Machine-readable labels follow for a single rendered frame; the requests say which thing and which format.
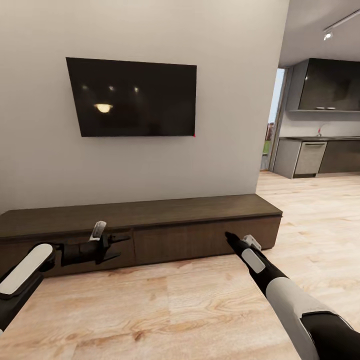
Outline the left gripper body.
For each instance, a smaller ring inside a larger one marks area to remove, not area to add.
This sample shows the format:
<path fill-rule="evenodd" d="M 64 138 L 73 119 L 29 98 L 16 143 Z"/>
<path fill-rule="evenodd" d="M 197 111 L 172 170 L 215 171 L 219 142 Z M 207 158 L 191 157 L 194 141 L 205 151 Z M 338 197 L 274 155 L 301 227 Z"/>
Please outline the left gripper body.
<path fill-rule="evenodd" d="M 108 235 L 102 234 L 100 240 L 79 243 L 78 264 L 95 261 L 96 265 L 102 263 L 109 249 Z"/>

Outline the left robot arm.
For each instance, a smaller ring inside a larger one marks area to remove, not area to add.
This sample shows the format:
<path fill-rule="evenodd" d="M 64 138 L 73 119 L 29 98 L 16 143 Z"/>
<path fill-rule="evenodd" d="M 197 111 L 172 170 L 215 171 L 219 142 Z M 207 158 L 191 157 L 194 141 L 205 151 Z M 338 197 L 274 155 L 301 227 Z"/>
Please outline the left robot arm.
<path fill-rule="evenodd" d="M 99 265 L 123 252 L 107 252 L 112 244 L 131 239 L 130 235 L 103 234 L 105 221 L 97 222 L 89 242 L 68 244 L 56 241 L 36 244 L 28 254 L 0 278 L 0 336 L 44 280 L 42 272 L 55 267 L 56 252 L 62 250 L 61 266 L 95 261 Z"/>

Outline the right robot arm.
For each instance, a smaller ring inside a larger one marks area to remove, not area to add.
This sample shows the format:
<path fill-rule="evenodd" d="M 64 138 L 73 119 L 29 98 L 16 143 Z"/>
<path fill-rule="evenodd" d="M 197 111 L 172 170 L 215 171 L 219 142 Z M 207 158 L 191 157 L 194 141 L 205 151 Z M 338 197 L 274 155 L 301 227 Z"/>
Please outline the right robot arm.
<path fill-rule="evenodd" d="M 360 360 L 360 333 L 348 321 L 273 265 L 250 234 L 241 240 L 234 233 L 224 235 L 249 267 L 301 360 Z"/>

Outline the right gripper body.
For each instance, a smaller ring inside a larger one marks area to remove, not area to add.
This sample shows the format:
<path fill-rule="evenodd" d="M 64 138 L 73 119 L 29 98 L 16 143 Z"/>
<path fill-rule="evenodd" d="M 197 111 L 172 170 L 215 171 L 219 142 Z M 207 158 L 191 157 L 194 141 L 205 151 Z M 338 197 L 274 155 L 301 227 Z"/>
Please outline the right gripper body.
<path fill-rule="evenodd" d="M 226 242 L 232 247 L 236 255 L 238 254 L 238 247 L 245 245 L 245 243 L 241 241 L 234 233 L 232 233 L 231 236 L 226 239 Z"/>

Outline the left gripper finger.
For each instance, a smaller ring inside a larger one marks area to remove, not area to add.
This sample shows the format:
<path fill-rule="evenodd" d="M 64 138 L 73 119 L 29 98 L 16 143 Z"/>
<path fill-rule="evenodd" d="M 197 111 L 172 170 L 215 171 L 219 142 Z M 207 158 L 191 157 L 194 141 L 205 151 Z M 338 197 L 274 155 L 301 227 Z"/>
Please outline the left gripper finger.
<path fill-rule="evenodd" d="M 114 259 L 116 257 L 119 257 L 122 254 L 123 254 L 122 251 L 121 252 L 106 252 L 106 254 L 105 254 L 105 256 L 104 256 L 104 258 L 102 260 L 102 263 L 106 262 L 108 260 Z"/>
<path fill-rule="evenodd" d="M 111 245 L 114 244 L 114 243 L 118 243 L 118 242 L 122 242 L 122 241 L 127 241 L 127 240 L 130 240 L 130 239 L 131 239 L 131 236 L 130 236 L 130 235 L 112 233 L 112 234 L 108 237 L 108 247 L 110 248 Z"/>

